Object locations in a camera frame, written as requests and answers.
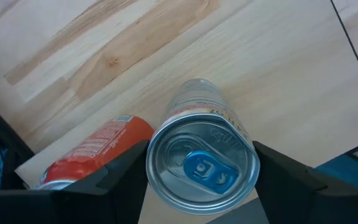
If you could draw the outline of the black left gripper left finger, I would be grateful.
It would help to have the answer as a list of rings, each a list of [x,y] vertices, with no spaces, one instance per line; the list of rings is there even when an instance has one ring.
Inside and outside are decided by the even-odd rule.
[[[61,190],[0,190],[0,224],[138,224],[148,145],[138,142]]]

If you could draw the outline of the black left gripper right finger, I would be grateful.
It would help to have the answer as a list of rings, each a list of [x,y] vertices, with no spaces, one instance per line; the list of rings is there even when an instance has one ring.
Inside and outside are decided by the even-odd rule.
[[[255,189],[270,224],[358,224],[358,187],[258,141]]]

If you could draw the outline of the blue silver Red Bull can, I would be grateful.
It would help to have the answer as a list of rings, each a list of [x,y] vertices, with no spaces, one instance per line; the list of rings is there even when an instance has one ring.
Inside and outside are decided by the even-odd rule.
[[[173,208],[213,215],[239,205],[254,189],[260,160],[222,91],[194,78],[183,83],[150,140],[146,173]]]

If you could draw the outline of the wooden shelf board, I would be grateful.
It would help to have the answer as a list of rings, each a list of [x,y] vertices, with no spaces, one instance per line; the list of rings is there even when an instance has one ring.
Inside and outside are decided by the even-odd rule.
[[[358,146],[358,0],[0,0],[0,115],[29,186],[105,122],[157,128],[191,78],[311,167]]]

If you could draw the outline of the red Fanta strawberry can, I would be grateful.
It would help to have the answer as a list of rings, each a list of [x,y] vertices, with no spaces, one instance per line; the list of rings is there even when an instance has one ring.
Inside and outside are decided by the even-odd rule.
[[[118,116],[50,165],[37,188],[63,189],[97,171],[139,141],[149,140],[153,133],[153,127],[138,116]]]

